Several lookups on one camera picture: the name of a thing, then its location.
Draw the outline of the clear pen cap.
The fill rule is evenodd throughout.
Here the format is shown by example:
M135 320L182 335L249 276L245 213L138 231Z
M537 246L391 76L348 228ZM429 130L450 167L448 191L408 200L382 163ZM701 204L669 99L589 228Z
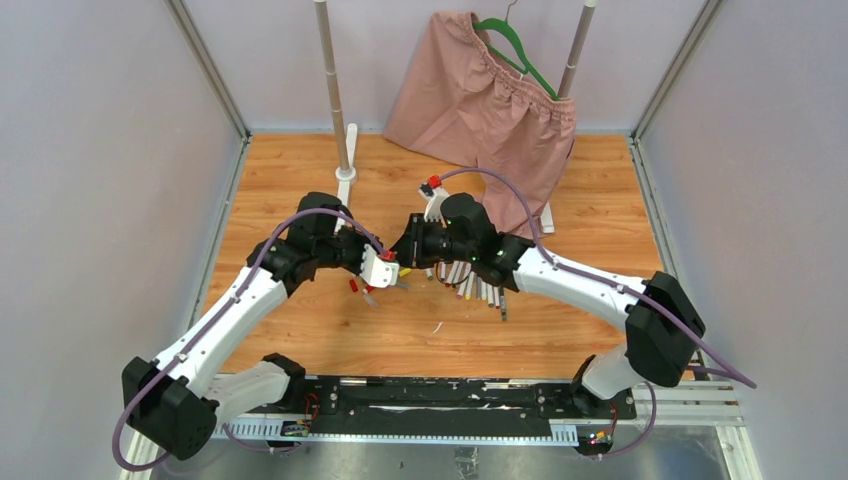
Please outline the clear pen cap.
M379 307L378 302L374 299L374 297L373 297L370 293L368 293L368 292L364 292L364 293L363 293L363 298L364 298L365 302L366 302L366 303L367 303L370 307L372 307L372 308L378 308L378 307Z

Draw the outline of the purple cap white marker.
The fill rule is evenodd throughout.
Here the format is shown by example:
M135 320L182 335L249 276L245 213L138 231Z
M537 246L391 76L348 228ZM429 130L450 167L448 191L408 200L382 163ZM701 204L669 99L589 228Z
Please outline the purple cap white marker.
M471 267L470 267L470 266L468 266L468 267L465 269L465 272L464 272L464 274L463 274L463 278L462 278L462 279L458 282L458 286L457 286L457 294L456 294L456 296L457 296L459 299L464 299L464 298L466 297L466 293L465 293L465 291L466 291L466 285L467 285L467 282L468 282L468 278L469 278L469 276L470 276L470 273L471 273Z

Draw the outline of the yellow cap white marker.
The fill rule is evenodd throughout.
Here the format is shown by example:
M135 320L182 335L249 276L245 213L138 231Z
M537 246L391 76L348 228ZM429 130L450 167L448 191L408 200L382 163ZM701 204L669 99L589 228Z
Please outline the yellow cap white marker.
M471 272L465 282L464 299L470 300L475 286L475 274Z

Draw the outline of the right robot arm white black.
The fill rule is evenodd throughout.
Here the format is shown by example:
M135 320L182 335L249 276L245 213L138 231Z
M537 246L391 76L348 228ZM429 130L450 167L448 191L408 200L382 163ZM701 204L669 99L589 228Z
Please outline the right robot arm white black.
M536 241L497 231L466 193L446 197L439 208L437 220L410 215L391 248L401 266L467 262L485 283L558 300L624 333L623 344L590 356L573 377L577 413L596 417L612 397L644 381L668 388L680 383L705 326L675 277L621 276L550 254Z

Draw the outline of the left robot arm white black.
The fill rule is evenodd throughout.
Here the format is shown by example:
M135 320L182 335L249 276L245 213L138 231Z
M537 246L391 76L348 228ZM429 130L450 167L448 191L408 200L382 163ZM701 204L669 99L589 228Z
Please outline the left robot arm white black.
M138 472L170 457L187 460L218 427L263 404L283 413L298 411L307 390L301 368L279 354L226 380L216 376L263 318L318 270L333 268L376 288L394 285L399 275L394 253L338 198L310 192L297 212L254 248L227 294L193 327L154 359L135 357L124 367L124 410L112 437L118 464ZM162 457L147 466L129 462L120 447L126 426L162 449Z

